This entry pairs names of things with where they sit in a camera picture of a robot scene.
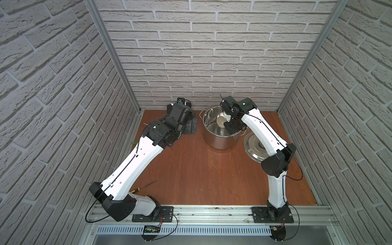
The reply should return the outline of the stainless steel pot lid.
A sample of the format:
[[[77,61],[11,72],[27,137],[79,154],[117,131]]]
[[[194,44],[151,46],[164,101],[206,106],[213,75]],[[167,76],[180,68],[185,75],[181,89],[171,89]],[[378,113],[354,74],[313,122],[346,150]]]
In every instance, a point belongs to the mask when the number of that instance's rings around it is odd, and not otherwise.
[[[269,157],[265,147],[253,132],[245,136],[244,149],[247,155],[257,163],[261,163]]]

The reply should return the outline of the left controller board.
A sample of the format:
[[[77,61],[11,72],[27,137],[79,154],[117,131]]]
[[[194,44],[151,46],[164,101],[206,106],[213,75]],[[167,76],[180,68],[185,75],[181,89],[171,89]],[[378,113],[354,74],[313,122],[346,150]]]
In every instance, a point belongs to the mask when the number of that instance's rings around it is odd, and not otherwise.
[[[161,227],[153,225],[145,225],[142,233],[142,238],[145,242],[154,240],[160,233]]]

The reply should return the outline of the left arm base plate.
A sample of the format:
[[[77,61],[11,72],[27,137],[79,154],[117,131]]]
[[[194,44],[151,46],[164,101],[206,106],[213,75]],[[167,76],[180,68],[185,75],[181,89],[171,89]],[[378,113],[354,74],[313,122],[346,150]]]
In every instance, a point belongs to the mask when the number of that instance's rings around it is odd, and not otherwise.
[[[134,214],[132,222],[134,223],[171,223],[173,220],[173,206],[156,207],[154,211],[148,215]]]

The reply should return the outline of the controller board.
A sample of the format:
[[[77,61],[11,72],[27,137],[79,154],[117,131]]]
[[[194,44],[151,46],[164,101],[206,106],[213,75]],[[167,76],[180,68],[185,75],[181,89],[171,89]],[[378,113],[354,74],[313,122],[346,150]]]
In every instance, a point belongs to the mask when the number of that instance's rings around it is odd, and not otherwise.
[[[161,227],[153,225],[145,225],[142,233],[142,238],[145,242],[154,240],[160,233]]]
[[[284,226],[270,226],[270,238],[275,242],[283,242],[286,238],[286,228]]]

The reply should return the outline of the aluminium mounting rail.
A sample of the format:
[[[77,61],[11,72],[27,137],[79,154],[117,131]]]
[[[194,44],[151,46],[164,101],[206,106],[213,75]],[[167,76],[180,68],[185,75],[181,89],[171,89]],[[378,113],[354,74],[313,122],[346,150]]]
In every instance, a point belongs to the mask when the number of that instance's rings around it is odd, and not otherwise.
[[[108,217],[105,210],[100,204],[95,205],[89,215],[89,223],[85,223],[89,229],[98,225],[159,225],[164,220],[163,226],[167,225],[256,225],[255,220],[260,220],[259,225],[281,225],[285,226],[338,226],[339,222],[333,214],[329,206],[301,206],[296,205],[290,208],[290,217],[293,223],[288,221],[278,221],[272,223],[263,215],[253,214],[250,205],[174,205],[173,210],[169,214],[176,217],[168,222],[167,217],[158,217],[153,222],[134,222],[132,215],[124,220],[117,222],[113,218]]]

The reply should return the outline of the right controller board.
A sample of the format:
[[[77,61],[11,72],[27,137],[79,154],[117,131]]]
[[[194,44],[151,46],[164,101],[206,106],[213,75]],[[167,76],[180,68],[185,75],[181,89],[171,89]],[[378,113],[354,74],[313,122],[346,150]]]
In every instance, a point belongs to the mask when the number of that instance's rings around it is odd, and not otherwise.
[[[270,238],[275,242],[283,242],[286,238],[286,228],[284,226],[270,226]]]

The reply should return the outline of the cream plastic ladle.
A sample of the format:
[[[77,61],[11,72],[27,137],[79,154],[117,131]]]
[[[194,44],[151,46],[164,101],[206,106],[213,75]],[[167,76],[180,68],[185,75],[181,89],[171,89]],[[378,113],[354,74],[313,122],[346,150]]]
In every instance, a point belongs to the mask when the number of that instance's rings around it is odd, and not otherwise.
[[[231,119],[230,115],[227,115],[225,112],[221,112],[218,114],[216,118],[216,123],[220,128],[225,128],[225,123],[229,122]]]

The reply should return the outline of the yellow black screwdriver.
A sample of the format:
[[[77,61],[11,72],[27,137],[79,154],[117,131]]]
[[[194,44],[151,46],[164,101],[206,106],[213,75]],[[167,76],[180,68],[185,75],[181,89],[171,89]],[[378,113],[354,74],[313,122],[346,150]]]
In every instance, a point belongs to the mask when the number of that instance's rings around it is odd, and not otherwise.
[[[144,188],[146,188],[146,187],[149,187],[149,186],[151,186],[152,184],[154,184],[154,183],[156,183],[156,182],[158,182],[158,181],[159,181],[159,179],[158,179],[158,180],[155,180],[155,181],[152,181],[151,183],[148,183],[148,184],[146,184],[145,186],[138,187],[138,188],[132,190],[131,193],[133,193],[133,194],[134,194],[134,193],[137,193],[137,192],[139,192],[141,189],[144,189]]]

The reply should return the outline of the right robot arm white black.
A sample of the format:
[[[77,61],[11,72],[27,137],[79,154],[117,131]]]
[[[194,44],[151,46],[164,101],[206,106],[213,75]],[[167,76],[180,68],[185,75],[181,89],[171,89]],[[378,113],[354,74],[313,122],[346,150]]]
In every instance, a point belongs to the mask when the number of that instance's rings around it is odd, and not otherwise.
[[[256,104],[245,98],[236,101],[228,96],[220,102],[227,121],[224,127],[229,133],[236,133],[250,128],[266,149],[268,157],[261,162],[261,167],[268,175],[269,196],[265,216],[276,222],[282,219],[289,205],[285,194],[288,165],[291,162],[296,146],[284,141],[267,123]]]

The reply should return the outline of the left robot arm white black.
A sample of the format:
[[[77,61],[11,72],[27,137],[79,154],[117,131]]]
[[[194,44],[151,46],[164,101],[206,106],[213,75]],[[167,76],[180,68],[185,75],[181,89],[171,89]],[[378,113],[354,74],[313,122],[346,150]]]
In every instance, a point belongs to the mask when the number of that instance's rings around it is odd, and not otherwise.
[[[131,187],[148,164],[183,134],[193,134],[195,113],[185,98],[167,106],[167,113],[149,123],[137,145],[122,164],[104,181],[94,182],[89,191],[106,213],[119,222],[130,215],[155,216],[159,203],[150,196],[132,193]]]

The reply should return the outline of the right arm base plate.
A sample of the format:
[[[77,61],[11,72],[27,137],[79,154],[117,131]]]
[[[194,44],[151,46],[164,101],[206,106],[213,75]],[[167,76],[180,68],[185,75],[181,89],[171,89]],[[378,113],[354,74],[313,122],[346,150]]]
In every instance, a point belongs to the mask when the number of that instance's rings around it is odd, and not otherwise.
[[[254,223],[257,224],[294,223],[294,218],[289,208],[283,207],[282,211],[276,211],[273,207],[256,206],[252,207],[251,211]]]

